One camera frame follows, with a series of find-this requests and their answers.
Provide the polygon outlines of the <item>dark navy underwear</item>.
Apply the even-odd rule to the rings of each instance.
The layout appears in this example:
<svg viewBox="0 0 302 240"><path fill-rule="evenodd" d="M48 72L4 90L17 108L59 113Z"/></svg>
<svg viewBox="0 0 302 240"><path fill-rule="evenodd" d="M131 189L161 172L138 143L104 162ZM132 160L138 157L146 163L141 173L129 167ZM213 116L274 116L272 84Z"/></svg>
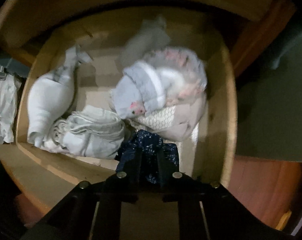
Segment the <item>dark navy underwear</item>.
<svg viewBox="0 0 302 240"><path fill-rule="evenodd" d="M130 140L122 142L115 159L116 172L129 172L137 168L142 183L159 185L159 162L169 173L179 171L179 153L176 144L165 143L158 134L139 130Z"/></svg>

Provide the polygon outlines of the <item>grey white underwear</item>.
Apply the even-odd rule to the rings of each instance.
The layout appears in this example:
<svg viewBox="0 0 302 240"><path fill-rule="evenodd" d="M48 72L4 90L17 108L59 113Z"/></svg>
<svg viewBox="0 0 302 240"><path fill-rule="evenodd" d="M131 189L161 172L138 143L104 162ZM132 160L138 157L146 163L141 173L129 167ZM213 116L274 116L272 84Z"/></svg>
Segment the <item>grey white underwear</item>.
<svg viewBox="0 0 302 240"><path fill-rule="evenodd" d="M41 149L84 158L114 159L125 140L126 127L114 112L86 105L51 126Z"/></svg>

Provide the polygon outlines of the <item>floral white underwear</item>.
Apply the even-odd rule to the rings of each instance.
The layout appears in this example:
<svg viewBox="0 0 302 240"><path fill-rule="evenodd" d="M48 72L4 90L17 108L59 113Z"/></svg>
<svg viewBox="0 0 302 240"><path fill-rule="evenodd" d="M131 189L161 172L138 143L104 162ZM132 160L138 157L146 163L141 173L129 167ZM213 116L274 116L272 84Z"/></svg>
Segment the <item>floral white underwear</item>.
<svg viewBox="0 0 302 240"><path fill-rule="evenodd" d="M125 67L111 98L115 112L129 119L194 101L206 86L205 64L194 51L166 47Z"/></svg>

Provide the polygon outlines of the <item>white bra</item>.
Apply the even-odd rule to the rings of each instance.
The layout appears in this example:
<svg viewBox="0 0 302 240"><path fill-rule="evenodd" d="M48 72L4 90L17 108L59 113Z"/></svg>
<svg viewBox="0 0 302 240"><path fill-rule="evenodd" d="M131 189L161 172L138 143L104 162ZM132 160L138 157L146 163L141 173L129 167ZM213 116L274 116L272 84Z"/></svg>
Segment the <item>white bra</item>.
<svg viewBox="0 0 302 240"><path fill-rule="evenodd" d="M28 143L38 148L43 145L55 120L72 104L76 67L91 61L91 57L80 46L74 45L66 50L65 60L60 66L36 79L27 98Z"/></svg>

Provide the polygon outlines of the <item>beige honeycomb underwear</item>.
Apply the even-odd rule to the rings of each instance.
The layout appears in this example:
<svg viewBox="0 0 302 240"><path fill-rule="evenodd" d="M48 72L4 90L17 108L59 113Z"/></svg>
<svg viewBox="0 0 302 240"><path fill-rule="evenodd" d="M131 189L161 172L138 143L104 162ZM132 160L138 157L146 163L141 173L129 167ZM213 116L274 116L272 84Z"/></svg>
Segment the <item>beige honeycomb underwear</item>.
<svg viewBox="0 0 302 240"><path fill-rule="evenodd" d="M206 94L198 96L193 103L165 107L148 116L138 116L128 122L135 129L157 133L170 141L183 141L193 132L204 114Z"/></svg>

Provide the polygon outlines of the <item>grey sock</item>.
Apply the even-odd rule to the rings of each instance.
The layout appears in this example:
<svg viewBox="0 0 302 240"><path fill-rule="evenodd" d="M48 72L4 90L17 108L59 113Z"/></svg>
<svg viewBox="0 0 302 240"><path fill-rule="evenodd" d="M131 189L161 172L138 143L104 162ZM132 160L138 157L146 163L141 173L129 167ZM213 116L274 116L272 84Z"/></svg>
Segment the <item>grey sock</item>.
<svg viewBox="0 0 302 240"><path fill-rule="evenodd" d="M166 20L162 16L154 20L143 20L139 31L126 42L119 56L121 66L131 66L145 53L169 45L171 38L166 33L166 26Z"/></svg>

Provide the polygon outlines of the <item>white patterned sheet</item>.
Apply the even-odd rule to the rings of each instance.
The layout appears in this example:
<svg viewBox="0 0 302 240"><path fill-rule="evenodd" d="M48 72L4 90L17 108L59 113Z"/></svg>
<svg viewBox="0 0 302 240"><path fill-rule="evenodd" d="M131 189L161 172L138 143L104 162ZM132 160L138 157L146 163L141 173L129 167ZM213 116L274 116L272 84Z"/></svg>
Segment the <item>white patterned sheet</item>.
<svg viewBox="0 0 302 240"><path fill-rule="evenodd" d="M0 80L0 144L14 142L13 124L21 82L13 75Z"/></svg>

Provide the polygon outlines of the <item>grey plaid bedding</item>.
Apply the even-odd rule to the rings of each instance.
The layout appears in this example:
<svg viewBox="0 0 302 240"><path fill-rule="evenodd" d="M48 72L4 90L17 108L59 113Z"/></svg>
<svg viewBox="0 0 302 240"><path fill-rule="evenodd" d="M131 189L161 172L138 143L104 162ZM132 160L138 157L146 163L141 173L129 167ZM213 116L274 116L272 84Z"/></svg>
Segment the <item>grey plaid bedding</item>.
<svg viewBox="0 0 302 240"><path fill-rule="evenodd" d="M2 73L26 78L29 75L29 71L30 68L28 66L11 57L0 58L0 72Z"/></svg>

